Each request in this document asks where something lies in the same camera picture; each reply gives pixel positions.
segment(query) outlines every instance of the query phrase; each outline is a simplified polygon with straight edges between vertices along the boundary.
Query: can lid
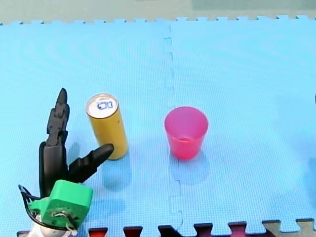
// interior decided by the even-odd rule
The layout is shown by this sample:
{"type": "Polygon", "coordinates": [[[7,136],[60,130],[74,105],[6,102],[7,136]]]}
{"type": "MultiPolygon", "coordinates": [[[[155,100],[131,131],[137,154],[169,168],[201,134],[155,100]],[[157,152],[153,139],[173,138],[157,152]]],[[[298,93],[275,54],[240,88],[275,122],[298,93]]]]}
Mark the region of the can lid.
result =
{"type": "Polygon", "coordinates": [[[85,107],[86,112],[93,118],[104,119],[118,109],[118,101],[110,94],[101,93],[92,96],[85,107]]]}

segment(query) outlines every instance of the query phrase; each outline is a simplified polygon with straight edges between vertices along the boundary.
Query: foam mat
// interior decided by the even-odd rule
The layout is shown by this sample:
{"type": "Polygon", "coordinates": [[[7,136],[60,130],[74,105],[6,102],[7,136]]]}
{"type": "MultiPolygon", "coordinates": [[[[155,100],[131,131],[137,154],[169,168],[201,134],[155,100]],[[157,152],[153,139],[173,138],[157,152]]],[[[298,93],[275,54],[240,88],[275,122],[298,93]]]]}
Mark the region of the foam mat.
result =
{"type": "Polygon", "coordinates": [[[0,172],[0,209],[7,213],[0,216],[3,236],[13,237],[31,227],[17,185],[39,194],[39,145],[47,139],[48,116],[61,87],[67,89],[70,105],[69,161],[97,148],[84,110],[96,93],[117,97],[129,142],[127,156],[106,161],[86,182],[94,197],[79,236],[88,236],[89,228],[103,227],[110,227],[107,236],[124,236],[123,227],[128,226],[143,226],[144,235],[157,236],[158,225],[180,226],[181,215],[171,209],[174,187],[179,185],[173,185],[169,175],[162,126],[168,112],[164,103],[168,29],[164,22],[120,20],[1,26],[0,153],[5,168],[0,172]]]}
{"type": "Polygon", "coordinates": [[[84,106],[99,92],[118,98],[129,142],[126,157],[86,182],[94,198],[80,237],[133,226],[159,236],[159,225],[194,236],[202,223],[229,235],[233,222],[259,234],[270,220],[298,231],[296,219],[316,217],[316,21],[298,18],[0,26],[3,235],[31,227],[17,185],[39,194],[38,148],[61,87],[69,161],[97,147],[84,106]],[[210,121],[186,163],[169,154],[163,130],[181,105],[210,121]]]}
{"type": "Polygon", "coordinates": [[[183,225],[280,220],[282,232],[299,231],[296,219],[315,218],[316,21],[203,18],[171,24],[174,106],[208,116],[200,155],[174,165],[181,183],[183,225]]]}

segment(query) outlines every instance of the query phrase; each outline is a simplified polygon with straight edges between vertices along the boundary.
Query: pink cup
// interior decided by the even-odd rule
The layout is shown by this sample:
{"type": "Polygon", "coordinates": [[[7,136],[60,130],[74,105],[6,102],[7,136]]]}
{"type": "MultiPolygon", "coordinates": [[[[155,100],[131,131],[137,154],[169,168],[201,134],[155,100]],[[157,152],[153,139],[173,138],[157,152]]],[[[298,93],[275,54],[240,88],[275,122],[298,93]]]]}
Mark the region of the pink cup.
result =
{"type": "Polygon", "coordinates": [[[164,120],[171,153],[180,160],[195,157],[208,130],[207,117],[198,109],[178,107],[164,120]]]}

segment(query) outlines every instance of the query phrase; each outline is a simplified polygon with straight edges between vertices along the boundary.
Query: green plastic mount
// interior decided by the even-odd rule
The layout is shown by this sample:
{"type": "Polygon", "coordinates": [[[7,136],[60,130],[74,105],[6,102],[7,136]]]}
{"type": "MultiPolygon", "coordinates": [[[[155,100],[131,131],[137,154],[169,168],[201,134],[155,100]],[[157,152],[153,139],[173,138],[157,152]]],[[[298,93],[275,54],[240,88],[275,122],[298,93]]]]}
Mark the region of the green plastic mount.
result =
{"type": "Polygon", "coordinates": [[[58,215],[67,213],[72,217],[77,227],[81,225],[87,216],[93,190],[82,184],[76,184],[66,180],[56,181],[50,196],[29,203],[29,209],[40,212],[41,221],[56,227],[74,228],[65,216],[58,215]]]}

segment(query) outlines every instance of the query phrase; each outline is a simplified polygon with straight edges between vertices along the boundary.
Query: black cable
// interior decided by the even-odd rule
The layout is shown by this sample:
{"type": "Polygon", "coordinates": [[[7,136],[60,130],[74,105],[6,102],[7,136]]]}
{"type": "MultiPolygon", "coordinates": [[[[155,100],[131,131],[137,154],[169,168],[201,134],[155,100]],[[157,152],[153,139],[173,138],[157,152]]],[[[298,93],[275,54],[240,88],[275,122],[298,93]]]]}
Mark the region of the black cable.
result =
{"type": "MultiPolygon", "coordinates": [[[[40,222],[39,220],[37,220],[36,216],[39,213],[36,213],[36,212],[32,212],[31,213],[28,204],[30,202],[32,202],[32,201],[40,200],[40,198],[32,196],[31,193],[26,188],[24,188],[22,185],[19,185],[19,190],[20,190],[22,198],[23,198],[23,202],[24,202],[24,207],[25,207],[26,213],[28,214],[28,216],[31,218],[32,221],[34,221],[36,224],[38,224],[40,226],[43,226],[43,227],[46,227],[46,228],[49,228],[49,229],[58,230],[58,231],[69,231],[69,229],[66,228],[66,227],[52,226],[52,225],[49,225],[49,224],[46,224],[46,223],[43,223],[43,222],[40,222]]],[[[69,214],[65,214],[65,213],[62,213],[62,214],[68,219],[69,223],[76,230],[77,226],[76,226],[73,218],[69,214]]]]}

